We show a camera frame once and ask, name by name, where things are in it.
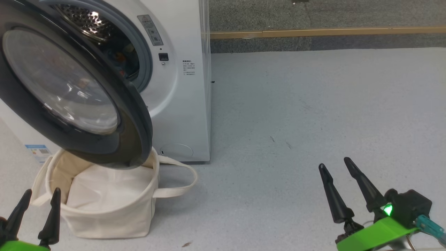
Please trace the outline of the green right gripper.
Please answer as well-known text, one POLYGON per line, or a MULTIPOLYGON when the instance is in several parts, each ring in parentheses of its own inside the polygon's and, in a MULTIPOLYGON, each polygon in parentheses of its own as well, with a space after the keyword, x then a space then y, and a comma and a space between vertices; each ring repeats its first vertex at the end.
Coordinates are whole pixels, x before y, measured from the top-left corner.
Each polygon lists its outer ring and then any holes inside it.
MULTIPOLYGON (((345 157, 344 163, 352 178, 357 181, 366 201, 367 210, 373 212, 374 210, 380 210, 385 206, 387 202, 384 196, 357 167, 352 159, 345 157)), ((336 244, 338 251, 371 250, 419 230, 417 227, 406 228, 391 217, 383 218, 369 227, 363 228, 361 224, 358 224, 353 220, 355 214, 351 208, 347 207, 344 200, 341 198, 326 166, 321 163, 319 164, 318 169, 322 178, 325 195, 328 199, 333 222, 336 224, 343 223, 344 232, 346 235, 349 235, 347 238, 336 244)))

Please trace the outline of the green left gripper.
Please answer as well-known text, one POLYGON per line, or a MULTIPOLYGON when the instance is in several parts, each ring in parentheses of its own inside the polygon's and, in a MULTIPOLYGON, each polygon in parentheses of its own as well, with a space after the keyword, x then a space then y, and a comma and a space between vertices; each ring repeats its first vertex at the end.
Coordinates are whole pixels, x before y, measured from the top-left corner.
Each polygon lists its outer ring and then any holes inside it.
POLYGON ((29 207, 32 190, 27 189, 21 197, 8 219, 0 218, 0 250, 1 251, 49 251, 51 245, 60 240, 61 197, 60 188, 56 188, 52 195, 51 210, 42 231, 38 234, 39 246, 19 241, 17 234, 21 227, 24 213, 29 207))

